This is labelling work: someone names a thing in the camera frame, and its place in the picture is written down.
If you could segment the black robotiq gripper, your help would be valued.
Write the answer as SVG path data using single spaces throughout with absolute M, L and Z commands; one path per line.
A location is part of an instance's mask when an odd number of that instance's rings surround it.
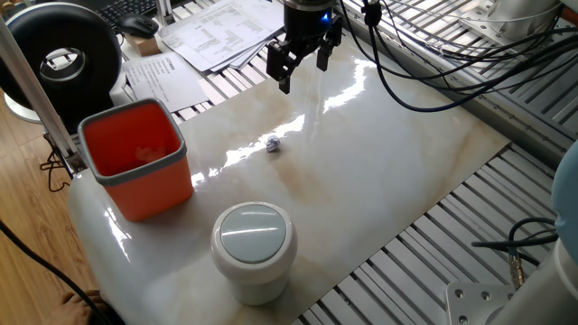
M 342 17 L 334 16 L 332 8 L 303 11 L 284 7 L 285 41 L 271 41 L 267 44 L 266 73 L 279 84 L 285 94 L 290 93 L 290 80 L 294 69 L 302 57 L 293 50 L 315 49 L 317 68 L 326 71 L 329 57 L 342 39 Z

